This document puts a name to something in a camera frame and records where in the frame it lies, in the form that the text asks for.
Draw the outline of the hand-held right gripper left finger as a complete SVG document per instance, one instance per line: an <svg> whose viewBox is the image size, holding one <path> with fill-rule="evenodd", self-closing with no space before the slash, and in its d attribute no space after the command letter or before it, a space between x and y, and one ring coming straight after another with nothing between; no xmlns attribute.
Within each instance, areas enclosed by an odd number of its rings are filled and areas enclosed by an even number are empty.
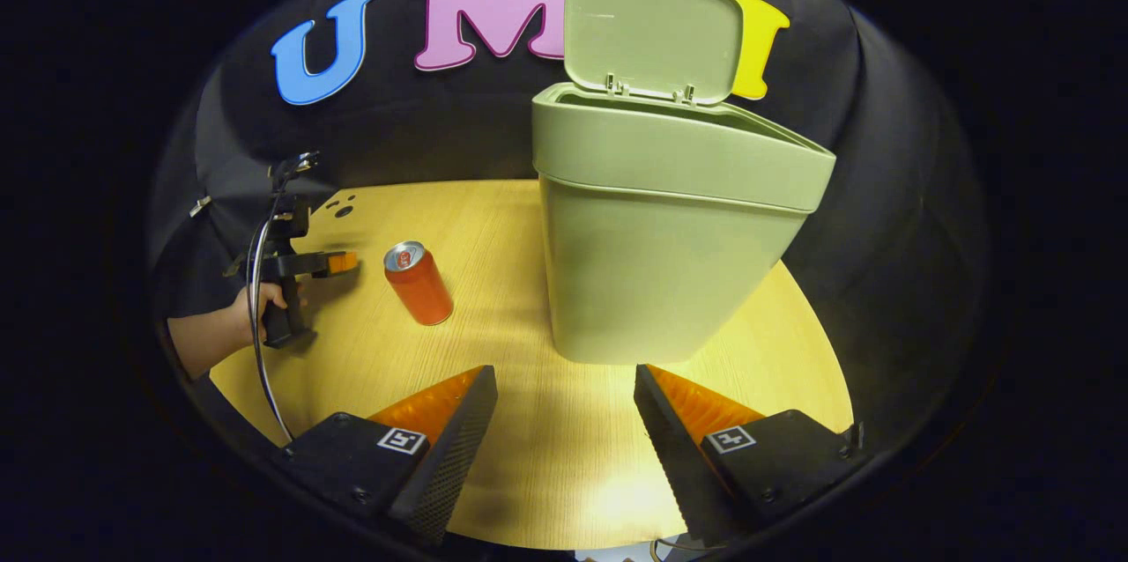
<svg viewBox="0 0 1128 562"><path fill-rule="evenodd" d="M370 532L438 545L497 402L490 365L370 418L331 414L282 448L282 474Z"/></svg>

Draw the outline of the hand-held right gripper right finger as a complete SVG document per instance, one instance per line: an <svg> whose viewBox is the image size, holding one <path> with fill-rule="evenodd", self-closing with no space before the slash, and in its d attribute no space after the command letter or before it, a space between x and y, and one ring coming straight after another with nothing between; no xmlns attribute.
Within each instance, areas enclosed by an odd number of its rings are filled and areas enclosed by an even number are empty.
<svg viewBox="0 0 1128 562"><path fill-rule="evenodd" d="M706 545L772 529L869 463L861 425L766 415L659 366L636 367L634 403L688 534Z"/></svg>

